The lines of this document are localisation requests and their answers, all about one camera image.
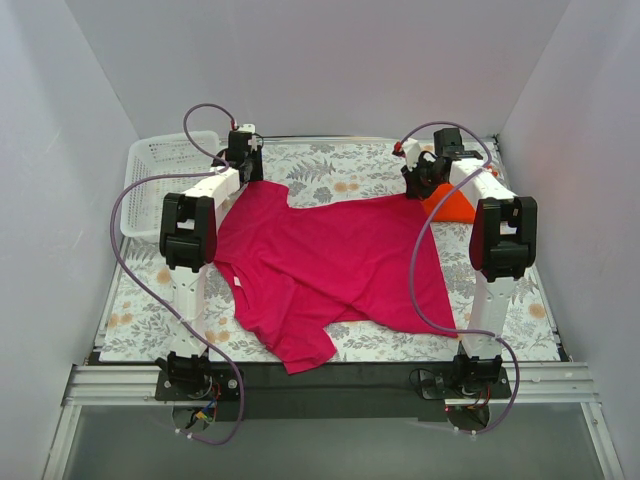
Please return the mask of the magenta t shirt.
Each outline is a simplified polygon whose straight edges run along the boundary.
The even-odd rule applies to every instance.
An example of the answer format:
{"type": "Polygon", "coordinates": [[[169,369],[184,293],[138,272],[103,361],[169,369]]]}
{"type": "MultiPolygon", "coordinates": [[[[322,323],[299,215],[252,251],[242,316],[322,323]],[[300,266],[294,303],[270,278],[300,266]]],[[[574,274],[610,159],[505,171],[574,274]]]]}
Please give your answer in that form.
{"type": "Polygon", "coordinates": [[[218,231],[214,264],[231,287],[235,317],[290,374],[314,369],[336,347],[332,323],[370,320],[403,333],[450,335],[455,322],[432,234],[408,285],[423,207],[403,195],[294,208],[267,181],[241,194],[218,231]]]}

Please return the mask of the white plastic basket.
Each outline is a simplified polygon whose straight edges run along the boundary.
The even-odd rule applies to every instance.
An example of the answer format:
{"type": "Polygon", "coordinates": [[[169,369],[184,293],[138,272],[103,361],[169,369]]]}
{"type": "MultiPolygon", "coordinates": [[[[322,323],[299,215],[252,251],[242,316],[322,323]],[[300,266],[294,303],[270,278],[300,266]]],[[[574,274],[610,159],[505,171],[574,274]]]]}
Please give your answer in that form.
{"type": "Polygon", "coordinates": [[[189,189],[197,179],[186,175],[209,169],[212,159],[200,150],[218,151],[219,136],[213,131],[199,131],[192,138],[195,144],[179,133],[150,137],[131,145],[124,185],[151,180],[132,189],[122,200],[120,230],[124,236],[157,243],[165,195],[189,189]]]}

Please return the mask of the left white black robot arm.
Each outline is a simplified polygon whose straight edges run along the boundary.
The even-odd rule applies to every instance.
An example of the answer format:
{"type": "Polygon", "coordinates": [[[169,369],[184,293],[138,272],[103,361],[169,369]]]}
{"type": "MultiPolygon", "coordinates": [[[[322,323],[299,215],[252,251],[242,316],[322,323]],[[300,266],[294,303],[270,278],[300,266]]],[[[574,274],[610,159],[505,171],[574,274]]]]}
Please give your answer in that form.
{"type": "Polygon", "coordinates": [[[222,162],[182,193],[163,200],[160,253],[170,273],[173,300],[186,331],[172,342],[158,365],[167,385],[193,400],[205,398],[213,386],[205,336],[205,283],[217,248],[217,234],[232,203],[249,182],[263,179],[262,145],[256,127],[243,124],[228,134],[222,162]]]}

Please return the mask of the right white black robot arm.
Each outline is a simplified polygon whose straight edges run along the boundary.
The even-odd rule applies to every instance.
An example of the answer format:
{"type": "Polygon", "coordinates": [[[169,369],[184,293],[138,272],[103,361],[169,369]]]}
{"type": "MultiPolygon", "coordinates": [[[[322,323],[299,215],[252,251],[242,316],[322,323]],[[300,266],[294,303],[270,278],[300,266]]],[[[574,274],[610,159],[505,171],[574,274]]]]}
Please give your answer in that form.
{"type": "Polygon", "coordinates": [[[515,390],[502,367],[508,348],[502,333],[509,297],[536,257],[538,206],[534,198],[518,196],[500,183],[487,146],[465,148],[467,128],[453,122],[436,128],[433,151],[406,135],[393,153],[405,162],[401,173],[408,198],[426,200],[439,186],[449,185],[437,209],[457,193],[474,207],[469,259],[476,280],[467,328],[449,330],[459,339],[458,353],[442,366],[419,370],[417,389],[425,399],[488,399],[492,392],[510,397],[515,390]]]}

